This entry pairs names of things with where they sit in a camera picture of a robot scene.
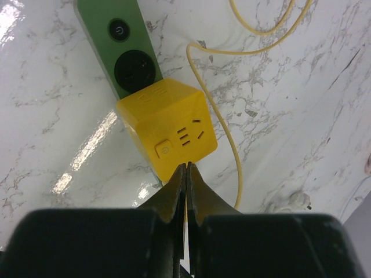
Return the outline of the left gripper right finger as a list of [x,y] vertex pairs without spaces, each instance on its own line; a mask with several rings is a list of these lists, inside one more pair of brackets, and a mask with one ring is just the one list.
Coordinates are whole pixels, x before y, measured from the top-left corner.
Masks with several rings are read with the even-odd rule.
[[203,180],[197,166],[187,165],[187,218],[190,225],[201,226],[210,216],[239,215]]

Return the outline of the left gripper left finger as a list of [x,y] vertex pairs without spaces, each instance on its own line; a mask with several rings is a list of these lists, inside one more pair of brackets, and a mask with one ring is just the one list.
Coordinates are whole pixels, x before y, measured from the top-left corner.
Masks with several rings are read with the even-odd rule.
[[179,165],[168,183],[136,209],[136,222],[149,223],[159,218],[164,224],[184,226],[186,164]]

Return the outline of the yellow cube socket adapter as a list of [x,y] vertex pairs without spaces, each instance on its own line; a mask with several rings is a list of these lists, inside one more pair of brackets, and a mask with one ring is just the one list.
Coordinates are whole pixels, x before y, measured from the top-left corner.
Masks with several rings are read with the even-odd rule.
[[117,102],[117,111],[154,174],[170,180],[178,165],[196,163],[217,148],[204,92],[162,79]]

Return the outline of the green power strip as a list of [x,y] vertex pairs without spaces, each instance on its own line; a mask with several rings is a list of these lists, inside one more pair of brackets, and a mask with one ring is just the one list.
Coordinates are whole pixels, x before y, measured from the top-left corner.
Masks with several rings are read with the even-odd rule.
[[75,1],[74,9],[116,98],[163,76],[137,1]]

